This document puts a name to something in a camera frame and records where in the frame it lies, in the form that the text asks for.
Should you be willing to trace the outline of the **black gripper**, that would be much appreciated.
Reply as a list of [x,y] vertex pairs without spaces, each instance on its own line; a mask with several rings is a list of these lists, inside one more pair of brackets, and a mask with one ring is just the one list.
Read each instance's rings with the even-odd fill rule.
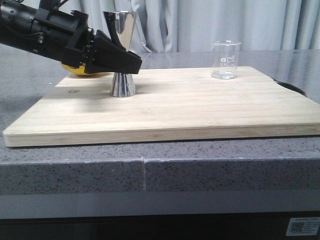
[[120,13],[104,11],[103,16],[110,38],[101,30],[93,37],[86,13],[73,10],[68,14],[57,9],[38,8],[33,18],[33,31],[38,32],[39,37],[33,49],[38,55],[73,68],[78,68],[85,58],[87,74],[138,74],[141,57],[126,51],[119,39]]

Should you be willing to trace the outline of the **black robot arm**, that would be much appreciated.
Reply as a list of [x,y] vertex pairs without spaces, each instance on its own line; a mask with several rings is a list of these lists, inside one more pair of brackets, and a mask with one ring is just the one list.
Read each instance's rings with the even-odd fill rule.
[[84,67],[86,74],[137,74],[142,60],[118,40],[88,26],[88,14],[60,11],[60,0],[42,0],[38,8],[21,0],[0,2],[0,42],[62,64]]

